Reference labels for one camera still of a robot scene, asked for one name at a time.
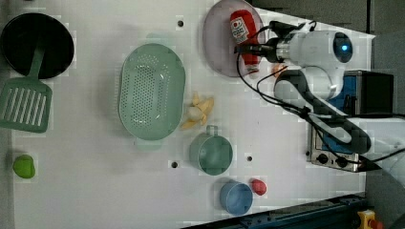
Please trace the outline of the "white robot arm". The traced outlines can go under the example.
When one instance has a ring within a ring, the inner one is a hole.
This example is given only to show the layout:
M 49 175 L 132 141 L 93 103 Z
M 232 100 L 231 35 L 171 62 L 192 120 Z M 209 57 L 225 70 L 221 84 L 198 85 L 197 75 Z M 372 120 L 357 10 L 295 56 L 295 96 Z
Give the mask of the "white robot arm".
M 290 62 L 297 68 L 277 77 L 274 95 L 263 95 L 306 120 L 319 135 L 380 167 L 397 182 L 405 177 L 404 115 L 360 114 L 350 116 L 329 103 L 343 88 L 346 65 L 353 57 L 350 38 L 341 31 L 318 31 L 314 22 L 297 27 L 272 21 L 276 33 L 265 44 L 247 39 L 234 48 L 238 55 L 252 54 L 270 63 Z

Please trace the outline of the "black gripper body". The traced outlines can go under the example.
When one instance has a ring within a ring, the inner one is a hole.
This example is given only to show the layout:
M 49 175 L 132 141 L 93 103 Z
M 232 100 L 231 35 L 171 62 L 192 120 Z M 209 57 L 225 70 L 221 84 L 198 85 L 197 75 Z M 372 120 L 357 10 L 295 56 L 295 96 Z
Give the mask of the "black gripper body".
M 264 44 L 241 44 L 234 48 L 234 52 L 238 54 L 252 54 L 255 56 L 264 57 L 270 63 L 283 63 L 288 59 L 288 40 L 293 31 L 298 29 L 297 26 L 282 23 L 279 21 L 271 21 L 268 26 L 259 29 L 253 38 L 266 30 L 270 30 L 276 34 Z

